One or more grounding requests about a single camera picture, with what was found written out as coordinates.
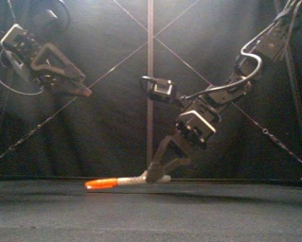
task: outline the orange cap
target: orange cap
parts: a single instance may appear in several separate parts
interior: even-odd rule
[[[84,187],[88,190],[112,188],[114,186],[118,186],[116,178],[99,179],[99,180],[94,180],[94,181],[87,181],[84,183]]]

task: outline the gray floor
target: gray floor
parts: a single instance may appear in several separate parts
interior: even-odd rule
[[[302,241],[302,187],[0,181],[0,241]]]

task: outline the metal pole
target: metal pole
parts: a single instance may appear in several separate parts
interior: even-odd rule
[[[274,0],[274,8],[276,12],[280,13],[282,9],[282,2],[280,0]],[[301,144],[302,144],[302,99],[298,90],[297,78],[294,73],[294,65],[292,60],[292,52],[290,48],[288,47],[285,53],[286,65],[288,65],[288,72],[289,72],[289,80],[290,80],[290,90],[292,90],[292,97],[294,102],[296,114],[297,114],[297,121],[298,121],[298,128],[300,128],[300,136],[301,136]]]
[[[154,2],[152,0],[148,0],[148,77],[152,77],[152,67],[154,67],[152,14],[154,14]],[[152,160],[152,101],[147,100],[147,166],[150,166],[151,160]]]

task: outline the dark background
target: dark background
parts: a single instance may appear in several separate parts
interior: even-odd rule
[[[139,88],[139,78],[148,72],[147,1],[64,3],[71,26],[56,38],[52,33],[45,38],[54,38],[52,43],[84,72],[94,94],[76,99],[0,159],[0,173],[135,176],[147,167],[147,98]],[[58,1],[16,0],[12,6],[17,22],[23,21],[21,26],[29,30],[35,30],[32,16],[44,9],[56,13],[60,28],[66,25]],[[209,82],[222,85],[242,46],[274,17],[274,2],[266,0],[155,0],[154,76],[171,79],[186,95],[205,89]],[[302,108],[302,16],[298,23],[290,50]],[[0,30],[11,26],[8,1],[0,1]],[[13,88],[35,91],[3,67],[0,78]],[[281,62],[237,105],[302,158],[302,116],[297,115],[292,85]],[[48,93],[17,95],[0,86],[0,155],[71,100]],[[154,103],[154,150],[165,136],[173,134],[178,114],[177,107]],[[174,176],[300,179],[302,165],[230,106],[206,150]]]

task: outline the orange marker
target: orange marker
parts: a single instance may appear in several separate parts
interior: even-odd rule
[[[108,178],[108,179],[98,179],[94,181],[88,181],[84,184],[87,190],[92,189],[106,189],[112,188],[119,185],[135,185],[144,184],[146,182],[146,172],[139,177],[131,178]],[[169,182],[171,180],[171,176],[165,175],[157,182]]]

